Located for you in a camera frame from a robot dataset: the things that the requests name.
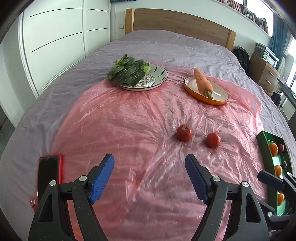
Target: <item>carrot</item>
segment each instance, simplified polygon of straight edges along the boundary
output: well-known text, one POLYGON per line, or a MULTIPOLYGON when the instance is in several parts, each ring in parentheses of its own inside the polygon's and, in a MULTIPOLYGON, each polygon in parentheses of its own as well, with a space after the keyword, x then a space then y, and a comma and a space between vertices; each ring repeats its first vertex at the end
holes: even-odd
POLYGON ((198 68, 194 68, 194 77, 199 93, 209 99, 213 99, 213 86, 198 68))

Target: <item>pink plastic sheet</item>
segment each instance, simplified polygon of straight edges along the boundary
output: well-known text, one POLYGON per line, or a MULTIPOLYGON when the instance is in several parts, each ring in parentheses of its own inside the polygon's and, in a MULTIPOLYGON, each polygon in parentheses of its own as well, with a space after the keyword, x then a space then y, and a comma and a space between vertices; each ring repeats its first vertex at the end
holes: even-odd
MULTIPOLYGON (((257 180, 263 169, 256 135, 263 129, 256 96, 233 82, 208 77, 229 94, 224 106, 199 102, 183 87, 192 70, 169 69, 167 81, 143 92, 112 87, 104 80, 87 90, 73 106, 56 135, 53 154, 64 156, 64 182, 74 181, 99 165, 106 153, 115 168, 102 198, 93 206, 110 241, 191 240, 206 206, 197 198, 185 170, 193 153, 211 174, 226 182, 249 182, 264 200, 257 180), (176 139, 187 124, 192 140, 176 139), (222 138, 217 149, 205 145, 207 134, 222 138)), ((222 240, 229 216, 227 203, 216 240, 222 240)), ((82 240, 77 221, 76 238, 82 240)))

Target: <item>gray bed sheet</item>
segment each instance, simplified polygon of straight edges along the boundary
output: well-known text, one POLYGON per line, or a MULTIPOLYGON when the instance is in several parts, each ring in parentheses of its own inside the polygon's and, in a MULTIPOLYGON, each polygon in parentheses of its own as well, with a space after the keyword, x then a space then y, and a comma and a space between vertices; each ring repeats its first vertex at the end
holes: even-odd
POLYGON ((284 117, 229 50, 168 31, 135 31, 92 53, 56 79, 26 111, 9 140, 0 161, 0 207, 23 240, 28 239, 34 216, 29 200, 36 192, 39 157, 51 154, 55 135, 80 95, 105 79, 113 61, 124 54, 162 61, 166 68, 198 67, 207 75, 246 88, 262 103, 264 129, 284 138, 295 167, 296 142, 284 117))

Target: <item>green leafy vegetable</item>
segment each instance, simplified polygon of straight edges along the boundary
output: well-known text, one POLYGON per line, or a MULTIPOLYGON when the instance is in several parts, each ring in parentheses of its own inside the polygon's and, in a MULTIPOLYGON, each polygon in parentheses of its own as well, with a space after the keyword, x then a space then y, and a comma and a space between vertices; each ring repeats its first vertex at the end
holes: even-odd
POLYGON ((114 66, 109 71, 107 78, 113 85, 119 86, 124 83, 136 85, 145 74, 151 71, 149 63, 143 59, 136 60, 125 54, 121 59, 114 61, 114 66))

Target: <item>orange plate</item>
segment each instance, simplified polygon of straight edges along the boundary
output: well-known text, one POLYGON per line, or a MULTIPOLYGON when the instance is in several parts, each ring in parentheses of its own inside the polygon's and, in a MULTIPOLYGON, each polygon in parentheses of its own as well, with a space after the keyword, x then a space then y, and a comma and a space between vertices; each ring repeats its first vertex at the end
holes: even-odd
POLYGON ((203 95, 201 95, 197 89, 196 81, 194 77, 188 77, 184 80, 184 87, 185 90, 191 94, 195 99, 200 100, 206 104, 210 105, 223 105, 228 100, 228 94, 226 91, 219 85, 215 84, 214 82, 209 82, 213 86, 213 99, 209 99, 203 95))

